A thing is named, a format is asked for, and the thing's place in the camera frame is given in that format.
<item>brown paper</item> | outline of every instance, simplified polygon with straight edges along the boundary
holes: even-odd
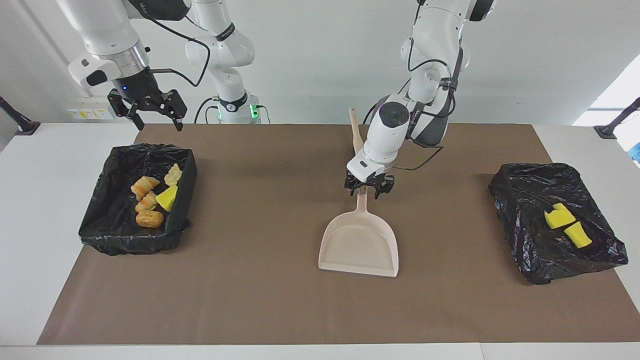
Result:
[[[348,126],[149,125],[136,141],[193,149],[193,227],[162,254],[85,247],[39,344],[640,341],[614,271],[518,272],[487,185],[503,163],[550,161],[531,126],[452,124],[430,164],[392,172],[369,209],[396,233],[395,279],[317,268],[325,227],[356,204]],[[407,143],[396,165],[431,151]]]

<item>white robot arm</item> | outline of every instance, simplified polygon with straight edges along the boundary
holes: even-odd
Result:
[[[376,198],[393,187],[394,178],[387,172],[405,139],[422,147],[435,147],[444,137],[463,68],[463,25],[468,20],[483,20],[494,6],[493,0],[418,3],[413,35],[401,51],[411,72],[409,91],[384,97],[374,107],[367,141],[347,164],[345,187],[353,191],[373,186]]]
[[[115,113],[142,130],[137,111],[156,111],[182,129],[186,106],[178,91],[158,89],[147,52],[129,23],[132,17],[180,20],[189,11],[184,0],[56,0],[83,39],[85,52],[69,64],[72,77],[89,88],[107,81],[115,85],[108,99]],[[127,108],[124,101],[131,104]]]
[[[240,73],[233,67],[253,63],[255,49],[231,21],[224,0],[192,0],[196,23],[214,36],[197,40],[212,49],[207,70],[218,90],[218,120],[228,124],[259,123],[258,98],[245,90]],[[186,45],[189,61],[203,66],[207,53],[192,42]]]

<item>black cable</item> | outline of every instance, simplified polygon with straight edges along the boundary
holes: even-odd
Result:
[[[271,118],[269,117],[269,109],[267,109],[267,107],[266,107],[266,106],[264,106],[264,105],[256,105],[256,107],[255,107],[255,108],[256,108],[256,109],[262,109],[262,108],[264,108],[264,111],[266,111],[266,112],[267,112],[267,121],[268,121],[268,122],[269,122],[269,124],[270,124],[270,123],[271,123]]]
[[[204,30],[204,31],[208,32],[208,31],[207,31],[207,29],[205,29],[205,28],[201,27],[200,25],[196,24],[195,22],[193,22],[193,20],[191,20],[188,16],[185,16],[185,18],[186,18],[190,23],[192,23],[196,28],[198,28],[198,29],[200,29],[200,30]]]
[[[210,106],[210,107],[208,107],[208,108],[206,108],[204,110],[204,122],[206,122],[207,124],[209,123],[209,118],[208,118],[209,109],[218,109],[218,107],[214,105],[214,106]]]
[[[429,148],[434,148],[434,149],[438,149],[436,150],[436,152],[434,152],[427,160],[425,160],[423,163],[421,163],[420,165],[414,167],[414,168],[406,168],[406,167],[393,167],[396,168],[398,170],[406,170],[406,171],[416,171],[418,169],[420,169],[421,167],[423,167],[424,165],[427,165],[427,163],[429,161],[431,161],[431,159],[435,158],[436,155],[442,150],[444,149],[444,146],[429,146]]]
[[[178,71],[176,71],[176,70],[173,70],[173,69],[169,69],[169,70],[171,70],[171,71],[164,71],[164,72],[160,72],[160,74],[162,74],[162,73],[168,73],[168,72],[171,72],[171,73],[174,73],[174,74],[180,75],[180,76],[182,76],[184,79],[186,79],[187,81],[189,81],[189,84],[191,84],[191,85],[193,85],[193,86],[195,86],[195,87],[200,86],[200,83],[202,82],[202,79],[204,78],[204,74],[207,72],[207,67],[209,66],[209,60],[211,59],[211,49],[209,48],[209,46],[207,46],[207,44],[205,44],[205,43],[203,43],[203,42],[201,42],[201,41],[199,41],[199,40],[196,40],[195,38],[190,38],[190,37],[188,37],[188,36],[186,36],[186,35],[184,35],[184,34],[182,34],[182,33],[179,33],[178,31],[175,31],[175,30],[174,30],[174,29],[172,29],[172,28],[169,28],[169,27],[168,27],[168,26],[166,26],[166,25],[161,24],[160,22],[158,22],[157,20],[155,20],[155,19],[153,19],[151,16],[149,16],[147,13],[144,13],[144,12],[140,12],[140,13],[142,14],[142,17],[144,17],[145,19],[147,19],[147,20],[149,20],[149,21],[153,22],[154,24],[158,25],[159,27],[161,27],[161,28],[163,28],[163,29],[165,29],[165,30],[169,31],[170,33],[172,33],[172,34],[174,34],[174,35],[176,35],[176,36],[178,36],[178,37],[181,37],[181,38],[183,38],[183,39],[186,39],[187,41],[191,41],[191,42],[194,42],[194,43],[196,43],[196,44],[199,44],[199,45],[203,46],[205,49],[207,49],[207,60],[204,62],[204,66],[202,67],[202,72],[200,73],[200,77],[198,78],[198,81],[197,81],[197,82],[195,82],[195,83],[194,83],[192,80],[189,80],[189,79],[188,79],[185,75],[183,75],[182,73],[180,73],[180,72],[178,72]]]
[[[406,62],[406,68],[409,70],[409,72],[413,72],[415,69],[428,64],[428,63],[441,63],[442,65],[446,66],[447,69],[449,68],[449,66],[447,65],[446,62],[440,60],[440,59],[430,59],[430,60],[424,60],[423,62],[419,63],[418,65],[414,66],[413,68],[411,68],[411,55],[413,54],[413,39],[411,39],[411,47],[409,48],[409,59]]]
[[[407,85],[409,85],[409,83],[411,82],[411,78],[409,78],[409,80],[407,80],[404,85],[402,86],[402,88],[400,88],[400,91],[398,91],[398,95],[400,95],[400,93],[402,92],[402,90],[404,90],[404,88],[406,88]]]
[[[369,111],[367,112],[367,115],[365,115],[364,120],[362,121],[362,125],[365,125],[367,123],[367,119],[369,118],[369,115],[371,115],[371,112],[373,111],[373,109],[375,109],[376,104],[373,104],[373,106],[371,106],[371,109],[369,109]]]
[[[197,124],[198,123],[198,116],[200,115],[200,111],[202,111],[202,108],[204,108],[204,105],[209,102],[212,101],[213,98],[212,97],[208,97],[205,99],[205,101],[202,102],[202,104],[200,104],[200,107],[198,108],[198,111],[196,111],[196,117],[193,119],[193,123]]]
[[[456,96],[453,94],[453,90],[449,90],[448,96],[449,96],[449,98],[451,100],[451,109],[449,110],[448,114],[446,114],[446,115],[438,115],[438,114],[428,113],[428,112],[425,111],[424,113],[420,114],[420,116],[429,115],[429,116],[436,117],[436,118],[439,118],[439,119],[450,117],[451,114],[453,114],[453,112],[456,111]]]
[[[418,16],[420,15],[420,9],[422,8],[422,5],[424,5],[424,1],[418,1],[418,10],[416,10],[415,12],[415,19],[413,20],[413,26],[415,27],[416,23],[418,23]],[[406,62],[406,68],[409,70],[409,72],[414,71],[415,69],[423,66],[424,64],[428,64],[428,63],[441,63],[442,65],[446,66],[447,68],[449,68],[449,66],[447,65],[446,62],[439,60],[439,59],[431,59],[431,60],[426,60],[420,63],[420,65],[411,68],[411,55],[413,54],[413,37],[411,37],[411,47],[409,48],[409,59]]]

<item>bread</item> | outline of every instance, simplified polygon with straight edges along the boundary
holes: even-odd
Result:
[[[178,181],[182,177],[182,171],[178,164],[173,164],[171,169],[169,169],[169,173],[164,176],[164,183],[167,186],[178,185]]]
[[[136,216],[136,222],[142,227],[156,229],[162,225],[164,215],[159,211],[143,210]]]
[[[143,176],[135,184],[131,185],[131,192],[136,195],[136,200],[140,201],[159,183],[160,181],[154,177]]]
[[[143,210],[153,210],[158,205],[158,201],[156,200],[156,195],[153,191],[149,192],[145,195],[142,200],[136,205],[136,211],[139,213]]]

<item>dustpan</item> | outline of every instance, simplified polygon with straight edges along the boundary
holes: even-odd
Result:
[[[353,148],[362,148],[358,121],[349,109]],[[367,187],[358,189],[355,211],[334,218],[320,245],[318,267],[323,270],[395,277],[398,274],[396,235],[382,218],[367,211]]]

